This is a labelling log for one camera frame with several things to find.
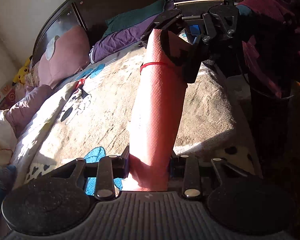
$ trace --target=sticker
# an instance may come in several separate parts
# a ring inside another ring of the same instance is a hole
[[[12,89],[6,96],[7,104],[14,105],[16,101],[16,92]]]
[[[11,86],[9,84],[7,84],[1,89],[1,93],[4,96],[6,96],[10,90],[11,90]]]

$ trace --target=pink pillow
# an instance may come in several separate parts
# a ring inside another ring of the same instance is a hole
[[[34,88],[5,114],[17,138],[52,93],[48,85]]]
[[[55,88],[64,78],[84,69],[90,63],[89,52],[85,30],[80,26],[71,28],[55,42],[55,51],[50,60],[47,60],[46,53],[42,55],[38,69],[40,85]]]

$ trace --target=pikachu plush toy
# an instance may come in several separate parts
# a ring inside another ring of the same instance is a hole
[[[12,85],[15,85],[17,83],[21,83],[24,85],[26,83],[25,76],[29,74],[29,65],[30,65],[31,58],[32,57],[28,58],[26,63],[23,65],[23,67],[19,69],[17,75],[13,79]]]

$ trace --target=blue print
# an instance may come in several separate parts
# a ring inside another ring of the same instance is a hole
[[[78,81],[78,80],[82,79],[83,77],[90,75],[90,73],[92,73],[92,71],[93,71],[93,68],[89,68],[85,71],[82,71],[82,73],[75,80]]]
[[[106,151],[103,147],[97,147],[91,150],[84,159],[87,163],[97,163],[100,161],[101,158],[106,156]],[[122,190],[122,179],[114,179],[114,185],[119,189]],[[94,189],[96,187],[96,178],[88,178],[86,194],[93,195]]]
[[[90,75],[90,78],[96,77],[103,70],[105,66],[106,66],[105,64],[100,64],[98,67],[96,67],[92,72],[92,74]]]

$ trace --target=headboard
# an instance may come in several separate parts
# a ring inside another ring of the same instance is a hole
[[[85,28],[90,46],[101,39],[107,29],[105,20],[117,14],[142,8],[157,0],[67,0],[47,20],[34,44],[33,60],[37,63],[47,44],[73,26]]]

